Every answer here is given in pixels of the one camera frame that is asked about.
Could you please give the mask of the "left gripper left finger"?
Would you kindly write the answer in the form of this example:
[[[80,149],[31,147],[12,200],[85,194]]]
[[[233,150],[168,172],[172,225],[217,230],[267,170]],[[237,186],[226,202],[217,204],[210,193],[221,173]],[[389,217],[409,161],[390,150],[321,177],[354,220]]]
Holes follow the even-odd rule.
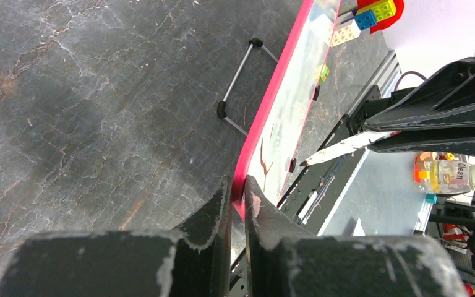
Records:
[[[231,180],[169,230],[55,231],[28,238],[0,296],[227,296]]]

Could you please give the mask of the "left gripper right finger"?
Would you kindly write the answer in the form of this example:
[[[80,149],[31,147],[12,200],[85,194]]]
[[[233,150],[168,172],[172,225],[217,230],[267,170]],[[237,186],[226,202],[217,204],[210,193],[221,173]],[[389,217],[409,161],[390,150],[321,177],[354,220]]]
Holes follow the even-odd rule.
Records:
[[[421,236],[315,236],[244,184],[251,296],[466,296],[448,253]]]

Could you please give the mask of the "whiteboard with pink frame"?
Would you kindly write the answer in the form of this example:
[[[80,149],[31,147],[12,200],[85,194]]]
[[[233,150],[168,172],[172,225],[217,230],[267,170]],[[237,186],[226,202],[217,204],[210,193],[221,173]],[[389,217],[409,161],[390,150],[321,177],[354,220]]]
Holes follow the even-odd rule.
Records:
[[[303,1],[236,163],[231,197],[246,216],[244,184],[256,179],[266,199],[277,205],[295,157],[310,106],[318,95],[340,1]]]

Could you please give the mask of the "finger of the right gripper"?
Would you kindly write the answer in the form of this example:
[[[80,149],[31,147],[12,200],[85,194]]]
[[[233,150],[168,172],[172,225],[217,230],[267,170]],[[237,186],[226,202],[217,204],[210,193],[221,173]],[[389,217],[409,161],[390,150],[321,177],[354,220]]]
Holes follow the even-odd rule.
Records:
[[[402,132],[475,127],[475,58],[447,64],[364,125]]]
[[[450,152],[475,156],[475,130],[403,131],[368,148],[379,153]]]

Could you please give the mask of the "white whiteboard marker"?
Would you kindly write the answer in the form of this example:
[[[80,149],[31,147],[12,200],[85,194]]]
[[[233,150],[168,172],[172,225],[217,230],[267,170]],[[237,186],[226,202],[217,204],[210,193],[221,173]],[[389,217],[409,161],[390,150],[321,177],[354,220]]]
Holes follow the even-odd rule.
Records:
[[[325,163],[343,155],[353,153],[358,149],[367,147],[380,140],[395,136],[399,133],[400,131],[364,131],[315,152],[313,155],[306,158],[299,166],[312,166]]]

